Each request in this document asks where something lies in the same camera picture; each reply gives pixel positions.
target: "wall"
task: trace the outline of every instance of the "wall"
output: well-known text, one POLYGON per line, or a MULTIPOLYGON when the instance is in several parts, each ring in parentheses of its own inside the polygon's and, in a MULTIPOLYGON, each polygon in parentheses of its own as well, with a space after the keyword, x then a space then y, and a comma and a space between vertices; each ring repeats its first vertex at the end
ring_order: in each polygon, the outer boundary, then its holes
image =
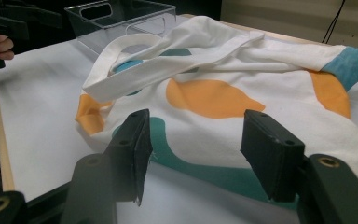
POLYGON ((176 15, 204 15, 220 20, 222 0, 147 0, 176 6, 176 15))
MULTIPOLYGON (((341 0, 223 0, 221 21, 322 42, 341 0)), ((358 48, 358 0, 346 0, 328 42, 358 48)))

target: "teal stripe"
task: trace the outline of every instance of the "teal stripe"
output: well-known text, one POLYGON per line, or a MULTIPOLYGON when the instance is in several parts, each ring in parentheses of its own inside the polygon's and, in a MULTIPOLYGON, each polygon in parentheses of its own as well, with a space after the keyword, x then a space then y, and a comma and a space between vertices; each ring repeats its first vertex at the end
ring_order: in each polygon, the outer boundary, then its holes
POLYGON ((258 201, 296 209, 295 203, 269 201, 267 194, 251 169, 197 165, 178 158, 168 145, 165 122, 160 118, 150 118, 150 137, 153 146, 151 161, 258 201))
POLYGON ((358 82, 358 49, 346 47, 322 71, 334 74, 348 91, 358 82))

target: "fabric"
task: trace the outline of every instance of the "fabric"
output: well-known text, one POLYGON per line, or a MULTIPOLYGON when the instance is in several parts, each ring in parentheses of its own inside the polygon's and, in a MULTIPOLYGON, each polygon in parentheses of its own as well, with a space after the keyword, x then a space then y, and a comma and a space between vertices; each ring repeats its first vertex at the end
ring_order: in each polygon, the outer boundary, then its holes
POLYGON ((153 161, 266 200, 240 153, 244 111, 269 114, 305 143, 306 155, 338 157, 358 175, 347 94, 357 81, 358 49, 267 40, 196 17, 163 38, 109 44, 83 86, 76 120, 109 143, 131 112, 148 108, 153 161), (142 43, 151 47, 121 52, 142 43))

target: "wooden table edge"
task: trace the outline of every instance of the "wooden table edge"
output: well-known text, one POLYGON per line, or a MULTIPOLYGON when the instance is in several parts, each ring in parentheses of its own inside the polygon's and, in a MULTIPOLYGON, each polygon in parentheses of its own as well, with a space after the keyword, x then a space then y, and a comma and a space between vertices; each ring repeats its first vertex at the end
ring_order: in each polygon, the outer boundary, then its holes
POLYGON ((14 190, 13 174, 11 172, 10 159, 7 151, 7 141, 5 136, 5 130, 2 122, 2 114, 0 107, 0 164, 1 164, 1 176, 2 176, 2 188, 3 191, 14 190))

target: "white surface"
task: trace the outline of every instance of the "white surface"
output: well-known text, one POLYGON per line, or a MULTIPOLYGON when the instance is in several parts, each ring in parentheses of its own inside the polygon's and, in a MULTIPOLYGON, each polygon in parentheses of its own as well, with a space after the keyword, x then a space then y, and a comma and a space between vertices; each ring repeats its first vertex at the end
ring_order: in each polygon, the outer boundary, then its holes
MULTIPOLYGON (((0 70, 0 106, 16 190, 27 201, 71 179, 86 142, 75 115, 97 55, 75 40, 17 55, 0 70)), ((352 102, 358 124, 358 101, 352 102)), ((296 214, 152 163, 141 208, 118 205, 119 223, 297 223, 296 214)))

